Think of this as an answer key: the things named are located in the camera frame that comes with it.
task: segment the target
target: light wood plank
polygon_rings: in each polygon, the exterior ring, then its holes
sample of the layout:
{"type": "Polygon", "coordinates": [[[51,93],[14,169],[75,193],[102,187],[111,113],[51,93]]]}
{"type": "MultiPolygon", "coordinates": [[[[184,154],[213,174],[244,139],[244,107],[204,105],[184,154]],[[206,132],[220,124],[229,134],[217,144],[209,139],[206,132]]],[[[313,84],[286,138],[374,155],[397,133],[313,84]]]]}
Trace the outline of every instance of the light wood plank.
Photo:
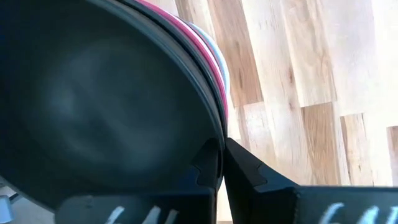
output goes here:
{"type": "Polygon", "coordinates": [[[250,152],[271,168],[278,170],[264,102],[245,105],[243,110],[250,152]]]}
{"type": "Polygon", "coordinates": [[[262,101],[241,1],[209,1],[209,8],[217,43],[228,64],[234,106],[262,101]]]}
{"type": "Polygon", "coordinates": [[[362,114],[341,118],[349,177],[352,185],[373,185],[372,167],[362,114]]]}
{"type": "Polygon", "coordinates": [[[145,0],[155,6],[175,15],[178,16],[177,5],[175,0],[145,0]]]}
{"type": "Polygon", "coordinates": [[[231,95],[227,94],[228,102],[228,137],[234,139],[235,141],[241,140],[241,132],[239,129],[239,119],[238,112],[232,104],[231,95]]]}
{"type": "Polygon", "coordinates": [[[388,128],[392,182],[398,186],[398,126],[388,128]]]}
{"type": "Polygon", "coordinates": [[[379,116],[354,114],[341,119],[353,185],[392,185],[388,139],[379,116]]]}
{"type": "Polygon", "coordinates": [[[304,107],[302,114],[315,182],[319,185],[340,185],[333,103],[304,107]]]}
{"type": "Polygon", "coordinates": [[[300,105],[335,101],[332,66],[318,5],[313,0],[281,3],[300,105]]]}
{"type": "Polygon", "coordinates": [[[243,1],[279,172],[313,183],[279,1],[243,1]]]}
{"type": "Polygon", "coordinates": [[[398,1],[373,0],[372,6],[384,103],[380,120],[386,126],[398,126],[398,1]]]}
{"type": "Polygon", "coordinates": [[[217,195],[217,221],[224,222],[231,220],[231,209],[229,208],[228,194],[226,192],[225,181],[223,179],[217,195]]]}
{"type": "Polygon", "coordinates": [[[351,185],[351,181],[349,179],[346,148],[344,145],[343,130],[341,127],[341,119],[340,119],[339,114],[340,114],[340,112],[338,111],[337,102],[334,102],[333,103],[333,115],[334,115],[333,123],[335,124],[337,159],[338,159],[338,164],[339,164],[340,180],[341,180],[341,185],[349,186],[349,185],[351,185]]]}
{"type": "Polygon", "coordinates": [[[376,186],[392,186],[392,170],[388,145],[387,129],[380,118],[383,111],[363,114],[366,138],[369,144],[369,156],[373,182],[376,186]]]}
{"type": "Polygon", "coordinates": [[[379,100],[371,0],[316,1],[323,18],[340,115],[363,113],[379,100]]]}
{"type": "Polygon", "coordinates": [[[207,0],[175,0],[180,18],[192,22],[216,40],[207,0]]]}

